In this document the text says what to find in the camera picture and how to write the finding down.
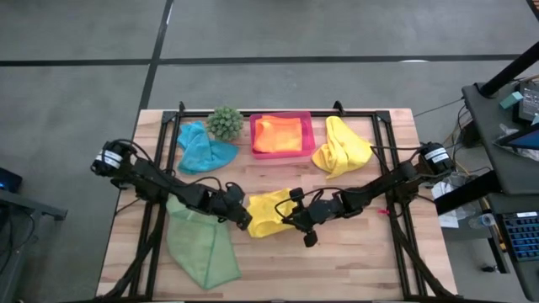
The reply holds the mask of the black keyboard desk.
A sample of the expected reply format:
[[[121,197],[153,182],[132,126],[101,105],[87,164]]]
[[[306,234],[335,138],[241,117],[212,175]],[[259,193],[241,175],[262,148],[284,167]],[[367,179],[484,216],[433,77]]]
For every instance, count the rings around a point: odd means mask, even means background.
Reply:
[[[525,297],[528,300],[539,302],[539,261],[517,262],[515,260],[510,253],[509,238],[503,230],[501,220],[501,215],[505,213],[539,212],[539,194],[504,194],[495,172],[490,171],[435,199],[435,206],[437,212],[443,215],[481,198],[485,198],[489,202],[489,212],[493,214],[500,229],[506,251],[510,256]]]

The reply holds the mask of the white crumpled paper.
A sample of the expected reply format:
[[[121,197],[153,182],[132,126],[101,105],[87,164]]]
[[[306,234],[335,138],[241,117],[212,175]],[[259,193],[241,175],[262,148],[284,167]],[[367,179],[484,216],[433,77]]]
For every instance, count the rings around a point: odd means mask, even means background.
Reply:
[[[445,182],[436,183],[431,189],[433,199],[452,191],[452,186]],[[459,227],[456,212],[454,210],[438,216],[441,227],[457,229]]]

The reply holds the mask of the black aluminium table frame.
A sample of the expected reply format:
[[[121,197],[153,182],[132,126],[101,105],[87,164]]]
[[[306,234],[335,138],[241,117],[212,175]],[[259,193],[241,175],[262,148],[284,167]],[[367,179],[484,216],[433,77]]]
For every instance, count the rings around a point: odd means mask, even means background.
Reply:
[[[264,109],[245,109],[245,128],[236,141],[240,151],[224,168],[201,174],[238,183],[247,195],[262,194],[283,188],[303,187],[309,190],[324,186],[348,188],[364,185],[381,175],[383,165],[376,157],[363,168],[326,180],[326,173],[316,168],[309,157],[257,160],[251,154],[249,115]],[[172,125],[165,120],[164,139],[159,139],[163,117],[179,110],[149,109],[139,114],[135,142],[153,156],[158,142],[163,142],[161,167],[176,168],[182,152],[175,148],[173,164],[168,151]],[[375,145],[415,146],[419,143],[410,109],[345,109],[341,118],[356,134]],[[330,221],[315,227],[318,244],[307,248],[303,234],[284,231],[263,239],[253,239],[230,221],[226,226],[241,271],[241,279],[227,282],[213,290],[203,290],[173,261],[165,240],[159,243],[158,257],[148,257],[139,271],[137,294],[130,285],[123,296],[109,302],[132,303],[150,301],[390,301],[407,295],[435,296],[426,286],[426,278],[412,265],[402,249],[396,250],[390,217],[382,214],[386,196],[375,198],[361,215]],[[136,256],[139,233],[150,234],[158,217],[158,205],[144,206],[137,202],[115,217],[96,296],[114,288]],[[438,275],[440,284],[455,294],[456,284],[441,233],[435,205],[416,199],[407,214],[398,219],[407,236],[415,236],[414,247],[422,254],[425,265]]]

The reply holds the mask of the orange microfiber towel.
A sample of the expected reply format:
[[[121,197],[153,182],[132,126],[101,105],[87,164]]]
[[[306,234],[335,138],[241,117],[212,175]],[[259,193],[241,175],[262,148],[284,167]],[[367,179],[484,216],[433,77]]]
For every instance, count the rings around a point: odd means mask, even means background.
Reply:
[[[264,153],[299,152],[302,149],[301,120],[263,115],[255,121],[253,148]]]

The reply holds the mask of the teal block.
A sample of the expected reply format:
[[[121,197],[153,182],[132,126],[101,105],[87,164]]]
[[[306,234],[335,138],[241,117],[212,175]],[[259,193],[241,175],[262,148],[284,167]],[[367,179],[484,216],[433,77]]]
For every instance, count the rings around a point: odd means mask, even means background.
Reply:
[[[515,104],[519,103],[523,99],[523,95],[520,92],[513,92],[502,101],[499,102],[501,109],[509,109]]]

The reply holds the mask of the yellow microfiber towel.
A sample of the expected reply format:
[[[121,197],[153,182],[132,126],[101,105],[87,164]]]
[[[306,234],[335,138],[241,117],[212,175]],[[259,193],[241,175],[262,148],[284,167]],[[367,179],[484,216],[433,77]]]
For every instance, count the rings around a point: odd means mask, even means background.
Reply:
[[[292,225],[282,222],[282,217],[275,207],[290,198],[291,189],[282,189],[265,194],[250,195],[248,213],[252,220],[248,225],[248,233],[252,238],[263,238],[278,232],[290,230]]]
[[[371,143],[352,131],[340,117],[325,120],[326,139],[312,155],[312,162],[328,173],[326,179],[364,167],[373,156]]]

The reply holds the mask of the blue microfiber towel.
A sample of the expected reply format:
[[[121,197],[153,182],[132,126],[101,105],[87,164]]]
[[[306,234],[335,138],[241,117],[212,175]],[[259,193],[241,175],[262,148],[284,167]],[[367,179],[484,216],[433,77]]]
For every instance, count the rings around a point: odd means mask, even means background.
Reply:
[[[212,140],[200,121],[182,124],[177,143],[183,151],[178,164],[182,173],[206,173],[225,167],[238,154],[233,144]]]

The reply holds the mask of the black tablet device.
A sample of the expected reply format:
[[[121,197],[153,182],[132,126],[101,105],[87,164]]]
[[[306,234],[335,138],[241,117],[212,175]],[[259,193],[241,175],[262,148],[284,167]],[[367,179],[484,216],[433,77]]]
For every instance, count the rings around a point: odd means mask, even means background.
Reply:
[[[522,123],[532,123],[539,115],[539,84],[523,82],[519,85],[523,99],[518,103],[516,118]]]

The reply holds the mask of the grey metal desk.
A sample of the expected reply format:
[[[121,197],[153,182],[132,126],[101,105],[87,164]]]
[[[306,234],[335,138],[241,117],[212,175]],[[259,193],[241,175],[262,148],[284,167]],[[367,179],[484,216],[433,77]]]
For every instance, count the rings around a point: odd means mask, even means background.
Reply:
[[[64,221],[67,210],[0,189],[0,303],[15,302],[14,292],[44,215]]]

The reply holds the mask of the blue-keyed keyboard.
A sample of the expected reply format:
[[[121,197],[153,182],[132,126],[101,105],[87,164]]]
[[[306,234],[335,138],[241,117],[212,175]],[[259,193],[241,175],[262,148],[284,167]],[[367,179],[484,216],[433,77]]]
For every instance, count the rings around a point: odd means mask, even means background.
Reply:
[[[517,262],[539,261],[539,212],[501,215],[502,227],[509,238],[510,253]]]

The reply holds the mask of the green artificial potted plant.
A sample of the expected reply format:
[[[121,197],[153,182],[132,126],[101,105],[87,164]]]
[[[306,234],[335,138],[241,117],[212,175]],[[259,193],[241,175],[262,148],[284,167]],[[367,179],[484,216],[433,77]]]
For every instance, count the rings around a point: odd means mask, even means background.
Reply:
[[[227,106],[217,107],[207,117],[208,131],[219,141],[236,140],[243,129],[241,113]]]

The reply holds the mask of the black side desk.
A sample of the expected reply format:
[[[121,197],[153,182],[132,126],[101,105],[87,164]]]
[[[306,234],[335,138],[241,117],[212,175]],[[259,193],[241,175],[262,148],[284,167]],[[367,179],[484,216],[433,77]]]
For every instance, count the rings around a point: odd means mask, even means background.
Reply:
[[[494,98],[484,98],[475,85],[470,85],[462,88],[462,95],[502,191],[511,195],[539,194],[539,162],[494,144],[503,135],[500,124],[521,129],[513,122],[512,113],[499,106],[512,91],[508,86],[501,88]]]

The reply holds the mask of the black device with blue light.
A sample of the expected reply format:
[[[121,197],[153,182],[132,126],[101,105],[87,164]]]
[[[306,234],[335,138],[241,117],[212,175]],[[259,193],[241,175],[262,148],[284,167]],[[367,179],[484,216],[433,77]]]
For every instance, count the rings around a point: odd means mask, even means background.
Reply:
[[[10,193],[18,193],[23,179],[16,173],[0,167],[0,190]]]

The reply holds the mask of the green microfiber towel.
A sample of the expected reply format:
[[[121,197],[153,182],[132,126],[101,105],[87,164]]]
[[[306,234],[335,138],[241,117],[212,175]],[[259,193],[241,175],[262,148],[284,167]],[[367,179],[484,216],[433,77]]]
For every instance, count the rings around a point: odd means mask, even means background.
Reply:
[[[187,209],[172,195],[166,209],[168,251],[199,287],[211,290],[242,277],[227,224]]]

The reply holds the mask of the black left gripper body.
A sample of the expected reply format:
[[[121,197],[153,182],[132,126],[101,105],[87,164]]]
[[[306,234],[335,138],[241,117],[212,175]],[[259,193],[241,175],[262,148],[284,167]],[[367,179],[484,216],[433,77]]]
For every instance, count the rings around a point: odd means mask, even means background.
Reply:
[[[237,228],[246,231],[253,217],[243,205],[245,193],[237,183],[227,182],[225,186],[218,196],[216,215],[220,221],[234,222]]]

